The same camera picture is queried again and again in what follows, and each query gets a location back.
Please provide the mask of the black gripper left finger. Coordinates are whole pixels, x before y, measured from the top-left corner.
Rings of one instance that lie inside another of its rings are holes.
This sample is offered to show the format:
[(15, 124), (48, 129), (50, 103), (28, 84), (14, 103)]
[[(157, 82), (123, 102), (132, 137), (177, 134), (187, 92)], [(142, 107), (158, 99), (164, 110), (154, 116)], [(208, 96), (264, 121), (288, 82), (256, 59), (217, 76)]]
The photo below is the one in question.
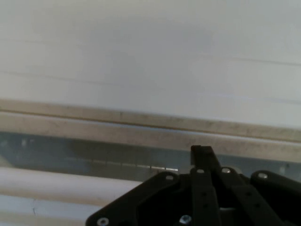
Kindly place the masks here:
[(161, 172), (92, 214), (87, 226), (220, 226), (210, 146), (191, 147), (188, 174)]

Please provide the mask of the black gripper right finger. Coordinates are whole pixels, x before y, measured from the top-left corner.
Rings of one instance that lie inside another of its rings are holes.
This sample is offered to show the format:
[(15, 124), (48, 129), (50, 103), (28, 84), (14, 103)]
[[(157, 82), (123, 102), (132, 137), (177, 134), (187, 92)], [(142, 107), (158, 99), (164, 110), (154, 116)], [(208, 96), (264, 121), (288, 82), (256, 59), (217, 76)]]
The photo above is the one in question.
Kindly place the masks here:
[(299, 226), (300, 183), (260, 170), (250, 178), (222, 167), (209, 146), (201, 148), (203, 226)]

